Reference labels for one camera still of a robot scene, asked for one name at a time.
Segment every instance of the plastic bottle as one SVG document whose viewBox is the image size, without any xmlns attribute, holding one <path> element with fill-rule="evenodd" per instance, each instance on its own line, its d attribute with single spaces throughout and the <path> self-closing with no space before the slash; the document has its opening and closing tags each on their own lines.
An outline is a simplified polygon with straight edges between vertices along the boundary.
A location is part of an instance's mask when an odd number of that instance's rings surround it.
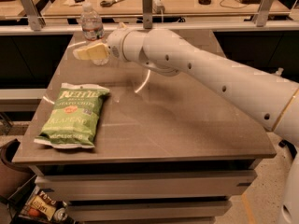
<svg viewBox="0 0 299 224">
<path fill-rule="evenodd" d="M 104 35 L 101 16 L 93 9 L 91 3 L 84 3 L 82 7 L 82 30 L 86 40 L 94 41 L 96 39 L 101 39 Z"/>
</svg>

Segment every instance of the table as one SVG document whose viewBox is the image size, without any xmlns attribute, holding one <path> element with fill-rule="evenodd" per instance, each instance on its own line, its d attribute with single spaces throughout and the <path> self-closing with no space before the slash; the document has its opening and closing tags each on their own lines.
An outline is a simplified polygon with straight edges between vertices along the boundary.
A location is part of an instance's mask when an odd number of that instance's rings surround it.
<svg viewBox="0 0 299 224">
<path fill-rule="evenodd" d="M 40 0 L 33 0 L 36 5 Z M 0 20 L 17 20 L 25 15 L 19 0 L 0 2 Z"/>
<path fill-rule="evenodd" d="M 198 48 L 222 55 L 211 31 L 179 30 Z M 53 200 L 78 220 L 112 223 L 212 223 L 276 155 L 264 129 L 185 74 L 163 77 L 111 58 L 79 61 L 74 33 L 13 159 L 29 165 Z M 63 82 L 110 88 L 93 150 L 34 143 Z"/>
<path fill-rule="evenodd" d="M 67 0 L 56 0 L 45 12 L 46 17 L 67 17 L 76 18 L 82 12 L 81 6 L 70 7 L 65 4 Z M 93 8 L 103 17 L 141 16 L 142 0 L 126 0 L 113 7 L 100 7 L 102 0 L 86 0 L 93 4 Z M 200 5 L 198 0 L 162 0 L 165 6 L 165 16 L 252 16 L 259 5 L 244 5 L 235 0 L 227 0 L 220 5 L 222 0 L 212 0 L 210 5 Z M 270 15 L 288 15 L 290 10 L 275 0 Z"/>
</svg>

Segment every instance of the green chip bag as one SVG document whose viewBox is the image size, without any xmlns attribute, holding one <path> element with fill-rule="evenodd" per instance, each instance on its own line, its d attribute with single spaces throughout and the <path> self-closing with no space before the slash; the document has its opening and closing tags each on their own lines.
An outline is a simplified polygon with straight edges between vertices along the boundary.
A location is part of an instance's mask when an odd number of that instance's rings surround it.
<svg viewBox="0 0 299 224">
<path fill-rule="evenodd" d="M 55 148 L 93 148 L 100 111 L 109 89 L 63 83 L 50 118 L 35 142 Z"/>
</svg>

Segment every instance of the snack bag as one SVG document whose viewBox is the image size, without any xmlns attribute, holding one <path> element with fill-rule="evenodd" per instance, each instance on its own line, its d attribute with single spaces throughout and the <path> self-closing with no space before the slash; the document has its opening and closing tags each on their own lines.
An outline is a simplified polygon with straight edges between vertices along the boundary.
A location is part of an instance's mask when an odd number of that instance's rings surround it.
<svg viewBox="0 0 299 224">
<path fill-rule="evenodd" d="M 93 148 L 104 98 L 109 89 L 63 83 L 50 118 L 35 142 L 56 148 Z"/>
</svg>

